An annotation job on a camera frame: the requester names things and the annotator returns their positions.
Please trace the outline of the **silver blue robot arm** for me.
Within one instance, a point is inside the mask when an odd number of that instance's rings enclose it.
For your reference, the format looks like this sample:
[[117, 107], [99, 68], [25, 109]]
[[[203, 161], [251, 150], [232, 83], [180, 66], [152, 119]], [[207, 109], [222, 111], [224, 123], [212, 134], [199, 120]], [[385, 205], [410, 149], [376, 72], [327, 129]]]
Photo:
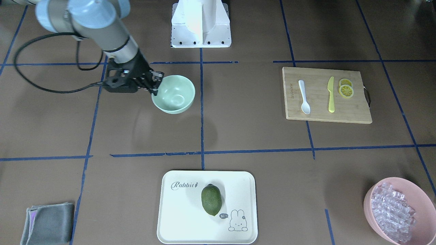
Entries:
[[[23, 44], [14, 54], [17, 73], [33, 87], [49, 93], [70, 94], [92, 87], [103, 87], [110, 93], [135, 93], [143, 88], [157, 96], [164, 74], [154, 71], [122, 22], [130, 12], [128, 0], [2, 0], [1, 6], [33, 5], [39, 24], [50, 34]], [[102, 82], [70, 91], [43, 88], [29, 80], [18, 68], [20, 53], [31, 44], [50, 37], [72, 36], [78, 42], [93, 40], [108, 57]]]

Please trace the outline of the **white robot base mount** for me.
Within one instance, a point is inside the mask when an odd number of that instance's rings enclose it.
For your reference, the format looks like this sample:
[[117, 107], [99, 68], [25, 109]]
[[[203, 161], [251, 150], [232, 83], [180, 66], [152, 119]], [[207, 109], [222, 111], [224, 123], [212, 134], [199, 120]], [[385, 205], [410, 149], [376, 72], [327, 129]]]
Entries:
[[228, 48], [232, 44], [228, 0], [179, 0], [172, 5], [172, 48]]

